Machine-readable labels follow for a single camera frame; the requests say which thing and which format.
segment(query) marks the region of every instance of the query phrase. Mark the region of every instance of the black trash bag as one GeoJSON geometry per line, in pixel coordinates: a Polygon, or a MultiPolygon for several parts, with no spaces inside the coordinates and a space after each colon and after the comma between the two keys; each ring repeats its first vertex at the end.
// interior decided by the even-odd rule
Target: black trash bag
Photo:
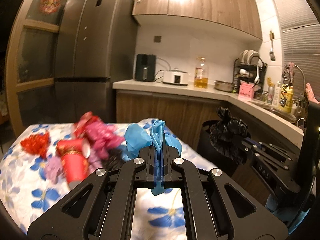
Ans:
{"type": "Polygon", "coordinates": [[[217,110],[221,121],[210,127],[210,142],[214,149],[237,164],[244,164],[247,160],[245,152],[232,144],[234,135],[244,138],[248,136],[248,126],[241,120],[232,117],[228,108],[219,107],[217,110]]]}

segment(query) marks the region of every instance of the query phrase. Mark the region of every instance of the floral bedsheet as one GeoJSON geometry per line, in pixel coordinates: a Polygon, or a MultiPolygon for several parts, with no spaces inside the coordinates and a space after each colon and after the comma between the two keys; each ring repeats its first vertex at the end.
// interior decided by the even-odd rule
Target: floral bedsheet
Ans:
{"type": "MultiPolygon", "coordinates": [[[[144,119],[138,124],[147,132],[155,119],[144,119]]],[[[116,134],[123,136],[130,124],[114,124],[116,134]]],[[[49,130],[50,146],[47,159],[55,155],[60,139],[71,137],[71,124],[37,124],[29,126],[14,142],[0,162],[0,199],[16,224],[27,232],[30,224],[69,192],[65,178],[53,184],[44,174],[47,161],[24,152],[20,141],[32,133],[49,130]]],[[[172,135],[165,127],[164,132],[172,135]]],[[[198,168],[211,170],[216,166],[202,158],[187,144],[182,145],[181,157],[192,161],[198,168]]],[[[132,223],[132,240],[187,239],[179,188],[167,189],[153,196],[150,189],[137,190],[132,223]]]]}

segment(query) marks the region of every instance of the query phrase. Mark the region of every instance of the white countertop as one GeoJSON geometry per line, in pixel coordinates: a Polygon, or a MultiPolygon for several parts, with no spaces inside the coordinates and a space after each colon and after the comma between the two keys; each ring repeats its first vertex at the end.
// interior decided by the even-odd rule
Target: white countertop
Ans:
{"type": "Polygon", "coordinates": [[[303,131],[301,129],[281,117],[250,103],[250,101],[242,101],[238,99],[238,94],[218,91],[210,86],[207,89],[201,89],[195,88],[192,84],[189,84],[188,86],[176,86],[163,84],[161,82],[140,82],[135,80],[114,82],[112,87],[119,90],[165,93],[228,101],[261,120],[301,149],[303,139],[303,131]]]}

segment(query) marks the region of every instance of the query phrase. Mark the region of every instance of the silver bolt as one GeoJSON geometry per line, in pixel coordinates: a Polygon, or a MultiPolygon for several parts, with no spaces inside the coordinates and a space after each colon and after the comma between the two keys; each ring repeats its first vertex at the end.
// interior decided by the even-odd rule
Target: silver bolt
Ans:
{"type": "Polygon", "coordinates": [[[222,174],[222,171],[220,169],[213,169],[212,174],[214,176],[220,176],[222,174]]]}
{"type": "Polygon", "coordinates": [[[100,169],[96,170],[96,175],[103,176],[104,174],[106,174],[106,170],[105,169],[100,168],[100,169]]]}
{"type": "Polygon", "coordinates": [[[184,163],[184,160],[182,158],[175,158],[173,161],[175,164],[183,164],[184,163]]]}
{"type": "Polygon", "coordinates": [[[138,158],[135,158],[134,161],[133,161],[135,164],[142,164],[144,162],[144,159],[138,157],[138,158]]]}

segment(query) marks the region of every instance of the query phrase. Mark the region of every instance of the refrigerator door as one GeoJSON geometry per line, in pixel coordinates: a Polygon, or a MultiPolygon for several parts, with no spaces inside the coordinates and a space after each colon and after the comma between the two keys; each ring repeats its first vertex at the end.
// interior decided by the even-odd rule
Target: refrigerator door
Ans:
{"type": "Polygon", "coordinates": [[[76,117],[74,82],[55,82],[54,87],[58,103],[59,122],[78,122],[76,117]]]}
{"type": "Polygon", "coordinates": [[[116,102],[112,84],[109,82],[75,82],[77,120],[92,111],[104,122],[116,122],[116,102]]]}
{"type": "Polygon", "coordinates": [[[75,77],[109,77],[108,44],[116,0],[87,0],[79,27],[75,77]]]}
{"type": "Polygon", "coordinates": [[[65,6],[57,41],[54,76],[74,75],[74,54],[80,19],[86,0],[69,0],[65,6]]]}

